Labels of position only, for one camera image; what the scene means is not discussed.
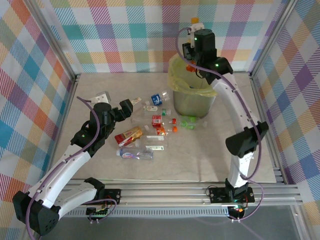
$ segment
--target clear plastic bottle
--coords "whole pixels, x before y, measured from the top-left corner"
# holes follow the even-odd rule
[[[156,93],[151,96],[151,100],[155,106],[161,105],[163,102],[166,102],[170,100],[171,97],[171,91],[170,90],[164,90],[160,93]]]
[[[195,129],[199,127],[206,128],[208,126],[207,121],[203,121],[199,117],[195,116],[180,116],[178,119],[172,118],[169,122],[186,129]]]
[[[166,136],[142,136],[135,140],[137,148],[146,148],[149,150],[165,150],[168,147],[168,139]]]
[[[152,160],[154,151],[140,147],[122,147],[116,151],[116,155],[123,159]]]
[[[171,126],[168,126],[167,128],[164,128],[163,126],[154,128],[151,125],[144,125],[141,127],[141,129],[142,129],[143,135],[148,136],[148,137],[167,136],[171,133],[178,132],[177,126],[172,126],[172,124],[171,124]]]
[[[162,125],[167,125],[170,123],[170,118],[166,117],[171,114],[171,110],[163,113],[163,115],[160,114],[150,114],[150,115],[134,115],[131,117],[131,123],[132,124],[138,124],[138,125],[152,125],[154,128],[160,128]]]
[[[170,108],[160,108],[158,106],[143,106],[143,115],[144,116],[152,116],[152,115],[161,115],[161,116],[171,116]]]

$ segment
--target plastic packaging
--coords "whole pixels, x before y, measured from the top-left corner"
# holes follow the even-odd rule
[[[172,124],[168,124],[166,128],[163,126],[154,128],[151,125],[144,125],[141,127],[143,135],[151,138],[152,136],[167,136],[171,133],[176,133],[178,131],[177,126],[172,126]]]
[[[162,115],[135,115],[131,117],[131,123],[137,125],[152,125],[154,128],[160,128],[168,123],[170,118]]]
[[[140,147],[122,147],[116,151],[116,155],[123,159],[152,160],[154,151]]]
[[[187,71],[186,63],[177,54],[169,61],[168,75],[175,110],[183,116],[202,118],[207,115],[217,92],[206,79]]]
[[[170,90],[164,90],[151,96],[151,100],[155,106],[161,105],[163,102],[172,98]]]
[[[152,116],[152,115],[161,115],[161,116],[171,116],[170,108],[160,108],[158,106],[143,106],[143,115]]]
[[[135,141],[137,148],[145,147],[149,150],[165,150],[168,147],[168,139],[165,136],[142,136]]]
[[[125,131],[121,134],[114,136],[116,142],[118,143],[119,147],[126,146],[136,139],[140,138],[143,135],[143,132],[139,126],[131,128],[128,131]]]
[[[199,127],[206,128],[208,126],[207,121],[203,121],[199,117],[195,116],[180,116],[178,119],[172,118],[170,120],[171,124],[177,124],[180,127],[186,128],[186,129],[195,129]]]
[[[171,133],[176,133],[176,132],[178,132],[177,126],[171,126],[167,128],[164,128],[162,126],[162,127],[156,128],[157,135],[167,136],[167,135],[170,135]]]

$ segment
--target checkered wall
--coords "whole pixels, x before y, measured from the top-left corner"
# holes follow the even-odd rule
[[[320,239],[320,0],[298,1],[256,83],[289,183]]]
[[[218,54],[235,71],[247,71],[287,0],[37,2],[74,71],[81,73],[167,72],[178,30],[190,26],[191,17],[213,30]]]
[[[12,198],[43,176],[71,81],[23,0],[0,6],[0,239],[15,240]]]

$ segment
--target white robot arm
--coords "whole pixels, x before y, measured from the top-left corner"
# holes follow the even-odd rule
[[[178,54],[189,64],[188,71],[194,71],[200,78],[199,73],[217,91],[231,116],[236,132],[225,141],[232,156],[224,192],[220,189],[215,189],[212,192],[209,189],[212,196],[218,196],[210,200],[211,203],[239,200],[244,194],[249,193],[248,190],[252,190],[248,188],[246,175],[254,151],[269,127],[266,122],[261,123],[252,115],[252,111],[238,89],[230,63],[225,57],[217,56],[216,37],[212,30],[205,29],[202,23],[195,23],[191,27],[183,28],[179,33],[184,30],[188,30],[189,41],[182,44],[182,55],[179,51],[178,39],[176,40]]]
[[[70,210],[92,200],[99,202],[110,194],[102,182],[92,177],[70,191],[62,192],[62,189],[78,169],[105,144],[116,122],[131,116],[133,105],[129,99],[121,101],[120,106],[122,109],[111,108],[110,104],[99,102],[92,109],[88,105],[91,109],[90,120],[74,135],[63,156],[27,193],[18,191],[14,195],[12,201],[16,217],[27,225],[29,235],[30,229],[41,236],[48,234]]]
[[[226,77],[231,84],[233,84],[235,89],[241,95],[242,99],[244,99],[238,89],[234,75],[226,73],[223,76]],[[235,132],[241,133],[245,128],[252,128],[252,124],[248,120],[246,112],[244,111],[244,108],[241,105],[238,97],[234,93],[234,90],[232,90],[230,86],[222,79],[213,81],[211,85],[218,93],[219,97],[222,98],[223,104],[231,116]],[[258,124],[257,118],[253,115],[251,115],[251,117],[254,124]],[[254,152],[251,151],[246,153],[243,157],[231,155],[231,166],[227,179],[234,188],[239,188],[247,183],[246,180],[241,178],[240,173],[243,173],[245,176],[248,174],[250,160],[252,159],[253,154]]]

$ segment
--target white floor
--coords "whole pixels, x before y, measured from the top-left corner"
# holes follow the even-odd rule
[[[259,118],[248,74],[235,73],[235,77],[249,107]],[[166,73],[83,73],[75,96],[89,99],[101,91],[108,91],[112,107],[119,107],[119,102],[125,99],[141,97],[148,100],[157,90],[168,88],[166,86]],[[166,103],[165,107],[174,109],[172,102]],[[89,119],[89,113],[83,103],[74,98],[57,145],[54,162],[64,154],[74,134]],[[219,96],[216,97],[205,119],[208,121],[207,128],[195,130],[180,128],[178,133],[169,136],[167,150],[156,151],[152,161],[122,159],[116,156],[118,145],[114,136],[134,127],[129,119],[117,123],[105,145],[79,169],[74,179],[94,177],[121,180],[224,182],[231,165],[231,154],[226,148],[225,139],[234,135],[235,131]],[[253,171],[256,161],[257,157],[251,161],[249,172]],[[254,180],[260,183],[276,182],[265,141],[262,142],[261,165]]]

